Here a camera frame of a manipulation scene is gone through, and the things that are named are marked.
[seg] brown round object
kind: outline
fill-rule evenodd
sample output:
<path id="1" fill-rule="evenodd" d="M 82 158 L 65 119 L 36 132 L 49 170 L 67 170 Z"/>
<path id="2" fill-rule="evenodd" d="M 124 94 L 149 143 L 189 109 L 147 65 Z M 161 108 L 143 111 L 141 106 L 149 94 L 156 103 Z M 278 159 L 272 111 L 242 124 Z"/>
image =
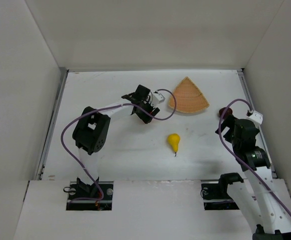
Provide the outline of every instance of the brown round object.
<path id="1" fill-rule="evenodd" d="M 224 110 L 225 110 L 226 108 L 225 107 L 223 107 L 223 108 L 221 108 L 220 110 L 219 110 L 219 117 L 221 117 L 221 115 L 222 115 L 222 113 L 224 112 Z M 225 119 L 227 116 L 229 116 L 229 115 L 232 115 L 232 109 L 231 108 L 229 108 L 227 111 L 226 111 L 226 113 L 225 113 L 225 115 L 224 115 L 224 118 L 223 119 Z"/>

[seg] yellow pear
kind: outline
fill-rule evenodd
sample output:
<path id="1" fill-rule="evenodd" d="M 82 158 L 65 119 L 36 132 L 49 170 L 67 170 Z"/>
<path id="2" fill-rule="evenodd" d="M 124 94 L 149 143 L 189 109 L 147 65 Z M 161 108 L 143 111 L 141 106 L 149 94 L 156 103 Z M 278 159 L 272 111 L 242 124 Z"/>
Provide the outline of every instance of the yellow pear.
<path id="1" fill-rule="evenodd" d="M 167 137 L 167 142 L 171 145 L 173 151 L 175 152 L 175 156 L 177 156 L 180 139 L 181 139 L 180 136 L 176 133 L 170 134 Z"/>

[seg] screw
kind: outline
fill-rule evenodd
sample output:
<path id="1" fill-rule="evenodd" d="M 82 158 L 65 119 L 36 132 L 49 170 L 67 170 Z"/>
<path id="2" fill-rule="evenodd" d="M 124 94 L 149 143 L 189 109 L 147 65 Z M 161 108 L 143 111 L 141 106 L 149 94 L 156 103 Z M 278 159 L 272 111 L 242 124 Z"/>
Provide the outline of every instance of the screw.
<path id="1" fill-rule="evenodd" d="M 112 188 L 108 188 L 106 190 L 106 194 L 109 195 L 109 196 L 111 196 L 112 194 L 114 194 L 114 190 Z"/>

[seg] white wall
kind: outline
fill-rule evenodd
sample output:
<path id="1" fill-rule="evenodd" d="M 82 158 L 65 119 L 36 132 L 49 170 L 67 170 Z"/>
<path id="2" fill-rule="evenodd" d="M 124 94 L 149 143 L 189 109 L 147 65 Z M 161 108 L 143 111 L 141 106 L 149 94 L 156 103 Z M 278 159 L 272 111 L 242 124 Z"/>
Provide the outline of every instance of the white wall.
<path id="1" fill-rule="evenodd" d="M 13 239 L 59 79 L 24 0 L 0 0 L 0 240 Z"/>
<path id="2" fill-rule="evenodd" d="M 285 0 L 244 71 L 278 176 L 291 191 L 291 0 Z"/>
<path id="3" fill-rule="evenodd" d="M 283 0 L 26 0 L 59 66 L 243 68 Z"/>

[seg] white panel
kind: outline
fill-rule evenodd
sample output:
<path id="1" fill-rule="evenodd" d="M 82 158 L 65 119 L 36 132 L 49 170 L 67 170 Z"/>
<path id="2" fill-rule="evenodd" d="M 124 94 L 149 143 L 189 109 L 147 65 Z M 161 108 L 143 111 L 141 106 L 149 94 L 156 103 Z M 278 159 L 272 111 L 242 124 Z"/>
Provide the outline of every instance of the white panel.
<path id="1" fill-rule="evenodd" d="M 26 0 L 59 66 L 245 67 L 283 0 Z"/>
<path id="2" fill-rule="evenodd" d="M 164 122 L 153 120 L 144 124 L 133 115 L 110 123 L 106 143 L 98 152 L 100 180 L 214 180 L 232 172 L 241 173 L 244 178 L 240 165 L 215 134 L 219 109 L 233 99 L 245 98 L 237 71 L 154 70 L 69 73 L 43 179 L 75 180 L 78 173 L 83 172 L 62 147 L 60 135 L 85 107 L 107 106 L 134 92 L 139 84 L 153 91 L 161 88 L 173 91 L 185 76 L 200 88 L 210 107 L 198 114 L 176 113 Z M 166 101 L 158 105 L 160 118 L 169 116 L 172 111 L 167 106 L 169 93 L 162 93 Z M 238 103 L 232 109 L 235 116 L 245 118 L 248 107 Z M 65 133 L 65 143 L 78 156 L 72 139 L 75 125 Z M 167 136 L 172 133 L 181 137 L 177 157 L 167 143 Z M 262 147 L 260 136 L 257 140 Z"/>
<path id="3" fill-rule="evenodd" d="M 274 183 L 291 209 L 284 181 Z M 68 185 L 30 182 L 15 240 L 252 239 L 239 210 L 204 210 L 200 181 L 115 181 L 112 211 L 66 211 Z"/>
<path id="4" fill-rule="evenodd" d="M 286 0 L 245 75 L 277 174 L 291 191 L 291 0 Z"/>
<path id="5" fill-rule="evenodd" d="M 13 239 L 59 75 L 24 0 L 0 0 L 0 240 Z"/>

